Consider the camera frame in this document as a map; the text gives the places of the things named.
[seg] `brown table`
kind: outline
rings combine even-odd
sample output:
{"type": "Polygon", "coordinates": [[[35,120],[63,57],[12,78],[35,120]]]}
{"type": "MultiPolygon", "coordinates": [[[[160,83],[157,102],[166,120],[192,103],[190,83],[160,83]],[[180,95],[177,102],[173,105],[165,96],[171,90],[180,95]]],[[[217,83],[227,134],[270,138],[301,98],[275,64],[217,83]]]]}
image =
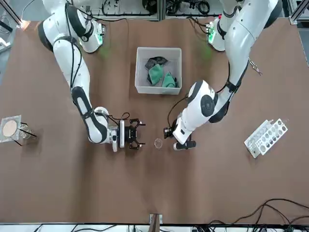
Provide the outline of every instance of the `brown table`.
{"type": "MultiPolygon", "coordinates": [[[[309,76],[296,26],[279,19],[263,31],[228,115],[193,133],[197,148],[161,150],[171,106],[196,81],[219,89],[227,79],[224,53],[210,49],[188,20],[108,23],[104,46],[84,54],[91,75],[91,101],[114,116],[129,111],[147,124],[138,152],[112,152],[88,142],[86,130],[54,55],[43,47],[32,23],[19,30],[0,86],[0,116],[21,114],[40,136],[38,145],[0,144],[1,222],[226,223],[252,212],[268,198],[309,205],[309,76]],[[134,87],[138,46],[180,47],[183,88],[179,96],[140,95],[134,87]],[[289,131],[265,155],[253,159],[244,140],[265,120],[287,120],[289,131]]],[[[171,120],[185,107],[183,102],[171,120]]],[[[308,212],[276,202],[288,217],[308,212]]],[[[256,217],[243,223],[254,223],[256,217]]],[[[282,224],[265,209],[260,223],[282,224]]]]}

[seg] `green cloth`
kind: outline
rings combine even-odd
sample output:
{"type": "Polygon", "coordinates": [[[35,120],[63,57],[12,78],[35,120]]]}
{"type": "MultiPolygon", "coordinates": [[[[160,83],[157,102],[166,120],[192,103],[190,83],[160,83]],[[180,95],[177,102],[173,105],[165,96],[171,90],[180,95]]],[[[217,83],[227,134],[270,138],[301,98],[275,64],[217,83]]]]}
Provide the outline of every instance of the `green cloth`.
{"type": "Polygon", "coordinates": [[[161,65],[156,64],[149,70],[150,83],[155,86],[163,77],[163,68],[161,65]]]}
{"type": "Polygon", "coordinates": [[[174,78],[172,77],[172,75],[170,74],[170,72],[168,72],[165,77],[164,77],[164,81],[162,84],[162,87],[169,87],[169,88],[175,88],[176,87],[176,83],[174,78]]]}

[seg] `white plastic bin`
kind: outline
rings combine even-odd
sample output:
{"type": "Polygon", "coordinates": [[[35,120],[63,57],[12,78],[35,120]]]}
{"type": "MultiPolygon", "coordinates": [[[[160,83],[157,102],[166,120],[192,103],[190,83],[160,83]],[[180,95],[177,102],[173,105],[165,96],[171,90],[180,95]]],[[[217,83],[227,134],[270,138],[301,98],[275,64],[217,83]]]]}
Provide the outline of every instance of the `white plastic bin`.
{"type": "Polygon", "coordinates": [[[138,93],[149,94],[179,94],[182,88],[182,50],[180,48],[169,47],[138,47],[136,55],[136,68],[135,68],[135,87],[138,93]],[[168,62],[163,66],[164,76],[167,72],[177,78],[178,88],[174,87],[160,87],[163,83],[163,78],[154,87],[151,86],[148,77],[148,70],[145,68],[149,58],[164,57],[168,62]]]}

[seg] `metal frame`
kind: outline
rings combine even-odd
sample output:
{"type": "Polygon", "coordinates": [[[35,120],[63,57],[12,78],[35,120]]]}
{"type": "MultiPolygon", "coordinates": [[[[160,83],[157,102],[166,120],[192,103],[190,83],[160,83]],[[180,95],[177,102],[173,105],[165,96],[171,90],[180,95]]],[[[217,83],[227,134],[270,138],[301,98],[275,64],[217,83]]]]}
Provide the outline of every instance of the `metal frame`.
{"type": "Polygon", "coordinates": [[[12,19],[14,19],[14,21],[18,25],[22,24],[20,17],[15,13],[15,11],[5,0],[0,0],[0,5],[7,11],[7,13],[12,17],[12,19]]]}
{"type": "Polygon", "coordinates": [[[7,25],[6,23],[4,23],[2,21],[0,21],[0,27],[7,29],[9,32],[13,31],[13,28],[11,28],[9,25],[7,25]]]}
{"type": "Polygon", "coordinates": [[[297,24],[299,22],[309,22],[309,15],[303,15],[307,7],[309,7],[309,0],[302,0],[299,5],[296,3],[297,0],[288,0],[288,4],[290,7],[291,15],[290,21],[292,25],[297,24]]]}

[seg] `round lid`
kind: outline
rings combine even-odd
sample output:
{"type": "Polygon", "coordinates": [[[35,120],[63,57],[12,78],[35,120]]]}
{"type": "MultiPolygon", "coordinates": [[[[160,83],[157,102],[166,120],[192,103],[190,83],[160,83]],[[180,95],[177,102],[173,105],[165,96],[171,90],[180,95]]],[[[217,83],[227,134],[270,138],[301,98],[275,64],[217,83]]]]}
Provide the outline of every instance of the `round lid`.
{"type": "Polygon", "coordinates": [[[3,127],[3,135],[5,137],[11,137],[15,134],[17,130],[17,122],[14,120],[7,121],[3,127]]]}

